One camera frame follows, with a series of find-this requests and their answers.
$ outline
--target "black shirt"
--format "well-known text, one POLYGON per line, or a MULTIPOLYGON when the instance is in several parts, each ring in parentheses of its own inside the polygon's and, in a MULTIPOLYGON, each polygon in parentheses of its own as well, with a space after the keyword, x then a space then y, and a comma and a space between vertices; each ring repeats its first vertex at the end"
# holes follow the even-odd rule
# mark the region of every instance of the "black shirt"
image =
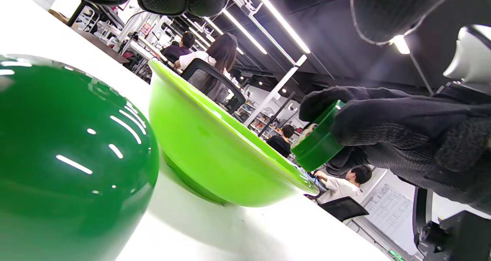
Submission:
POLYGON ((288 157, 290 154, 290 144, 286 142, 281 136, 272 136, 266 143, 275 149, 279 154, 284 157, 288 157))

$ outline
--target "bowl rim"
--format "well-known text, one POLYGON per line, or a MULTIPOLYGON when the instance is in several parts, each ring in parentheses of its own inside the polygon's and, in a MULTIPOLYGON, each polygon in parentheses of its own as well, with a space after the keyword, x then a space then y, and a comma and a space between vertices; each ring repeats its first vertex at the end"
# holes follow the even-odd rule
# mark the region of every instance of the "bowl rim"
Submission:
MULTIPOLYGON (((271 167, 277 173, 279 173, 284 180, 287 180, 290 184, 293 184, 295 187, 301 189, 304 192, 313 193, 313 194, 319 193, 317 187, 300 171, 298 171, 295 167, 293 167, 293 165, 288 164, 292 167, 291 170, 281 165, 281 163, 277 162, 274 158, 263 152, 263 150, 260 149, 259 146, 254 144, 254 142, 251 142, 249 139, 247 139, 247 137, 244 137, 243 134, 237 131, 228 122, 221 119, 222 116, 229 116, 231 119, 236 120, 230 114, 225 112, 221 107, 217 106, 216 110, 219 111, 217 112, 216 110, 210 109, 203 102, 201 102, 202 100, 209 101, 209 102, 212 101, 206 95, 201 93, 201 91, 199 91, 197 88, 191 85, 184 86, 183 84, 185 83, 188 84, 188 82, 182 79, 178 74, 167 68, 167 66, 165 66, 163 63, 159 61, 151 60, 149 61, 149 66, 152 69, 152 71, 155 73, 155 75, 157 75, 162 81, 172 84, 172 86, 178 93, 182 94, 184 98, 187 99, 189 102, 191 102, 193 105, 199 107, 199 110, 202 110, 205 116, 209 117, 213 121, 220 121, 221 122, 220 125, 223 126, 224 130, 228 131, 230 134, 235 134, 235 135, 231 135, 231 137, 238 137, 239 139, 237 141, 239 143, 242 143, 244 145, 247 144, 248 147, 255 148, 256 150, 252 152, 255 152, 257 154, 257 157, 263 159, 266 163, 272 163, 271 167)), ((240 124, 239 121, 237 121, 237 123, 238 125, 241 125, 243 128, 245 128, 245 126, 240 124)), ((277 154, 279 157, 284 158, 283 156, 280 156, 279 153, 277 152, 274 153, 277 154)))

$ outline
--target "dark green bowl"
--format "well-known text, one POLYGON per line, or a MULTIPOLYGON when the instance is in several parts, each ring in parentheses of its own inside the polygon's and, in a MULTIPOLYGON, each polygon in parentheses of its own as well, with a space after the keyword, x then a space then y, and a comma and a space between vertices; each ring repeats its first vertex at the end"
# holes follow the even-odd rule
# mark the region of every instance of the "dark green bowl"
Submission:
POLYGON ((336 154, 344 147, 339 144, 330 133, 330 127, 334 122, 334 116, 344 105, 344 102, 341 101, 334 102, 312 122, 318 124, 317 128, 292 149, 296 161, 304 170, 310 172, 319 168, 336 156, 336 154))
POLYGON ((142 113, 69 65, 0 55, 0 114, 0 260, 115 260, 157 181, 142 113))

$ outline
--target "white table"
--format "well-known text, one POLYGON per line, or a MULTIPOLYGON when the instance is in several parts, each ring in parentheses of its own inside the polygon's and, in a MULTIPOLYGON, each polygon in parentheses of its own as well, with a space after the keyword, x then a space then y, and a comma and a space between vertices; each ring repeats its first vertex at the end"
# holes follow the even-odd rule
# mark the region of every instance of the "white table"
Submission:
MULTIPOLYGON (((73 65, 110 84, 148 114, 148 84, 34 2, 0 0, 0 10, 9 11, 0 13, 0 21, 15 26, 0 28, 0 51, 73 65), (36 29, 35 40, 26 39, 33 35, 32 26, 43 26, 36 29)), ((224 207, 187 191, 162 163, 149 208, 118 261, 307 259, 388 257, 302 195, 264 208, 224 207)))

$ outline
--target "white robot part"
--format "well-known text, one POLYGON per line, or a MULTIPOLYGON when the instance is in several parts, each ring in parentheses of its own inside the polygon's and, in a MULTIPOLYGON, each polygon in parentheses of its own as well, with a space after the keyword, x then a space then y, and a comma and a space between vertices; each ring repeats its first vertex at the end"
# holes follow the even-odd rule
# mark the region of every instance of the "white robot part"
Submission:
POLYGON ((462 27, 455 56, 443 73, 466 84, 491 84, 491 27, 462 27))

